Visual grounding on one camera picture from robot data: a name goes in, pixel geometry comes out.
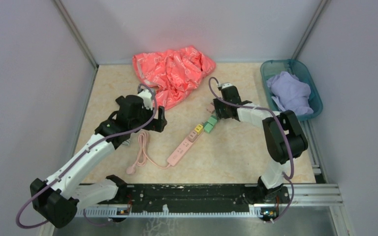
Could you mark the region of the yellow plug adapter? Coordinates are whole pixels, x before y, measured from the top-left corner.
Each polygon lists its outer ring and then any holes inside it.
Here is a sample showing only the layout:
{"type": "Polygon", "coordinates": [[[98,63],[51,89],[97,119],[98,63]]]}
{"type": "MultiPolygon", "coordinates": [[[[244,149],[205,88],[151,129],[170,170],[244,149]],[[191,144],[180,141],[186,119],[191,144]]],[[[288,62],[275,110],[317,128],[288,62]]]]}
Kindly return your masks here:
{"type": "Polygon", "coordinates": [[[200,135],[204,130],[204,126],[202,124],[198,124],[195,128],[194,128],[194,131],[200,135]]]}

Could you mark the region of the pink power strip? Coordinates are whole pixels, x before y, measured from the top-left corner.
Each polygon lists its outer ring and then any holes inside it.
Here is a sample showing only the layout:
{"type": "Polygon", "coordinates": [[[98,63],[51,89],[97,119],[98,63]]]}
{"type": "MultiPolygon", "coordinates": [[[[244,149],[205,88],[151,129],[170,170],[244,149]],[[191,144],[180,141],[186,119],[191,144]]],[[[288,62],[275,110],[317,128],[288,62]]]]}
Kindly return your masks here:
{"type": "Polygon", "coordinates": [[[171,166],[176,166],[179,163],[179,161],[184,157],[184,155],[188,152],[188,150],[192,147],[196,140],[197,137],[186,137],[172,152],[172,154],[167,158],[167,163],[171,166]]]}

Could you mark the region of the beige pink plug adapter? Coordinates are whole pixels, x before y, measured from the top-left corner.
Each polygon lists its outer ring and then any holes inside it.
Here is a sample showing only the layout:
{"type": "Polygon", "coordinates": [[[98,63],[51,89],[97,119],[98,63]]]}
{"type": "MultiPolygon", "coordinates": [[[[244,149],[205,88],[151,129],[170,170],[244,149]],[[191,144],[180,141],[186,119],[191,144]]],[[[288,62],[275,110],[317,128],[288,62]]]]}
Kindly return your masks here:
{"type": "Polygon", "coordinates": [[[196,132],[196,131],[192,131],[192,132],[190,132],[190,134],[187,136],[187,139],[191,142],[191,143],[193,143],[193,142],[195,142],[196,141],[196,139],[198,138],[198,133],[196,132]]]}

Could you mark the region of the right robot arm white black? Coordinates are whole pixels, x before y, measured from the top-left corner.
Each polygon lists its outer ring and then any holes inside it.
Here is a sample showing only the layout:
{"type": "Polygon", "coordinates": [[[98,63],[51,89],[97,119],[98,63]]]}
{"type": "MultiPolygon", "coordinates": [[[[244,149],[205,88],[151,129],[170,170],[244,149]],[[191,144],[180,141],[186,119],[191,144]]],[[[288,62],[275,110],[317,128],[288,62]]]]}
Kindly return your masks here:
{"type": "Polygon", "coordinates": [[[258,179],[258,198],[271,202],[285,180],[294,176],[294,159],[307,150],[308,141],[291,110],[276,112],[250,101],[243,101],[238,89],[231,83],[219,85],[221,97],[213,100],[219,119],[232,118],[239,122],[261,127],[264,132],[270,162],[258,179]]]}

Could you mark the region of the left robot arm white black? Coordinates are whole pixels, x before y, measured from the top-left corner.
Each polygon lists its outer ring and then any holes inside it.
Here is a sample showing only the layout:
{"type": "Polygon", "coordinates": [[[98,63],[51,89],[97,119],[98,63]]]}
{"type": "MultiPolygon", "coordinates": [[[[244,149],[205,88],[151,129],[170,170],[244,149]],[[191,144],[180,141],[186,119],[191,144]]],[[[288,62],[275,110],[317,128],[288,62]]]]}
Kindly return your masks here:
{"type": "Polygon", "coordinates": [[[157,105],[149,93],[120,96],[116,103],[119,109],[100,123],[78,153],[45,180],[36,178],[30,184],[29,203],[58,229],[69,224],[80,209],[107,200],[123,203],[128,190],[119,184],[118,177],[107,177],[84,188],[79,186],[132,133],[141,129],[160,133],[167,125],[165,107],[157,105]]]}

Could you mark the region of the green plug adapter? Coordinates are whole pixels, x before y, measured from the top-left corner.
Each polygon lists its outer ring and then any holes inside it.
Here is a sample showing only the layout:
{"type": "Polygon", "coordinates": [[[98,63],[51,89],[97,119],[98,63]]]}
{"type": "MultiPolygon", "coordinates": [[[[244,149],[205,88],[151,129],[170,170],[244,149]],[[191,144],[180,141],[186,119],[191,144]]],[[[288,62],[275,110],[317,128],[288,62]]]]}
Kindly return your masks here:
{"type": "Polygon", "coordinates": [[[217,125],[218,119],[215,115],[211,115],[203,124],[203,129],[206,133],[211,133],[214,127],[217,125]]]}

